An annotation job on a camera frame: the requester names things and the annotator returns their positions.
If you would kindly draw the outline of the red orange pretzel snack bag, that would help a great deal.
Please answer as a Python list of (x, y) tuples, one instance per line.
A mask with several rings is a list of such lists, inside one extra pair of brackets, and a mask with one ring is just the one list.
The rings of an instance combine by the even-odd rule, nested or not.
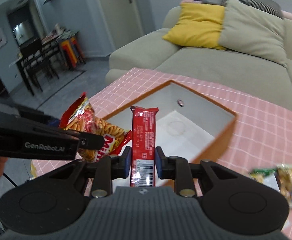
[(103, 136), (105, 142), (100, 150), (78, 150), (79, 155), (88, 162), (98, 162), (106, 155), (119, 155), (132, 139), (132, 131), (98, 118), (86, 93), (63, 113), (59, 127)]

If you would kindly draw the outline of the red wafer bar packet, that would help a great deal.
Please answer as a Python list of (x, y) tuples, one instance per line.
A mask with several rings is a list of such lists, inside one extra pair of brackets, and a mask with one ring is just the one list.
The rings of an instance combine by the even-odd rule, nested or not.
[(158, 108), (132, 106), (131, 187), (155, 186), (156, 114)]

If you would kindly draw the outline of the green snack stick packet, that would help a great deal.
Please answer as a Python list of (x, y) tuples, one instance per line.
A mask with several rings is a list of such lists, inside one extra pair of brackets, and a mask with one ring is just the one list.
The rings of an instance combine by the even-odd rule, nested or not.
[(248, 176), (255, 180), (258, 181), (259, 183), (264, 183), (267, 178), (273, 176), (276, 177), (276, 168), (259, 168), (259, 169), (253, 169)]

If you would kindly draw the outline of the orange storage box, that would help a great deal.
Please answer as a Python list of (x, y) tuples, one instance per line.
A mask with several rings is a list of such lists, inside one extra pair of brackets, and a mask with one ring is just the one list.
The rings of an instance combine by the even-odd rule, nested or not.
[(156, 146), (167, 156), (217, 161), (227, 150), (237, 114), (174, 80), (166, 81), (124, 104), (104, 119), (122, 128), (132, 128), (131, 106), (159, 109), (156, 114)]

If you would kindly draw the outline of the dark dining table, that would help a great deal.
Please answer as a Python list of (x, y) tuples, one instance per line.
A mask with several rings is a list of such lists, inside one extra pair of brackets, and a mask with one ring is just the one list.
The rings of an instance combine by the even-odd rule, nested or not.
[(32, 87), (41, 89), (37, 77), (39, 72), (44, 72), (48, 77), (58, 77), (56, 70), (53, 68), (53, 59), (61, 67), (70, 70), (60, 50), (59, 42), (72, 36), (77, 38), (78, 33), (77, 30), (65, 31), (60, 35), (50, 35), (42, 40), (35, 39), (20, 48), (19, 57), (13, 63), (17, 66), (22, 81), (31, 95), (34, 95)]

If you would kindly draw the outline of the stacked colourful stools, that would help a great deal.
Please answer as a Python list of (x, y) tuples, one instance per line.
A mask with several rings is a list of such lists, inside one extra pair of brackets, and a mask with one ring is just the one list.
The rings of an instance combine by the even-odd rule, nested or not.
[(83, 52), (75, 36), (60, 41), (59, 45), (66, 65), (70, 70), (74, 70), (79, 64), (86, 63)]

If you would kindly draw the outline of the beige sofa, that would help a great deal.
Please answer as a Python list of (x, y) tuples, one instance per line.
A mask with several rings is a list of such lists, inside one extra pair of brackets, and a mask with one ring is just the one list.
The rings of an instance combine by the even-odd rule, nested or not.
[(156, 70), (219, 83), (292, 111), (292, 20), (285, 19), (287, 67), (229, 50), (181, 48), (162, 39), (179, 19), (170, 9), (163, 27), (111, 53), (107, 84), (132, 68)]

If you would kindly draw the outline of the cream door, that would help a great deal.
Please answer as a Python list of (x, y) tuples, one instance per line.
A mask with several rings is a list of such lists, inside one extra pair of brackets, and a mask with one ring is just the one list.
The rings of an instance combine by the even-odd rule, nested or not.
[(116, 49), (144, 35), (134, 0), (99, 0)]

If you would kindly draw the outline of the yellow cushion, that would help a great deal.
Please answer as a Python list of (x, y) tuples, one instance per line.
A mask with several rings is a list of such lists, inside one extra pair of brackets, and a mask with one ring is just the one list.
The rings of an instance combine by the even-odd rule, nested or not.
[(219, 44), (225, 7), (214, 4), (181, 3), (181, 13), (162, 39), (182, 47), (225, 50)]

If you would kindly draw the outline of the beige cushion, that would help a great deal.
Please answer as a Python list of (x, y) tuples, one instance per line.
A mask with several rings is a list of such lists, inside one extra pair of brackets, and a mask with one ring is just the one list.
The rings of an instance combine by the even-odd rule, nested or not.
[(260, 9), (227, 0), (218, 44), (240, 53), (287, 65), (285, 22)]

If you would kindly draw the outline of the grey cushion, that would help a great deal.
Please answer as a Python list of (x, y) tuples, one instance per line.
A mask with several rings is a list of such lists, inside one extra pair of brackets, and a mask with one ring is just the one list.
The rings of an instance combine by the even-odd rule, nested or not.
[[(283, 19), (283, 13), (281, 11), (280, 5), (272, 0), (238, 0), (238, 1), (245, 5), (254, 7), (256, 9), (259, 9), (261, 11), (267, 12), (278, 18)], [(227, 0), (221, 0), (220, 3), (221, 5), (225, 6)]]

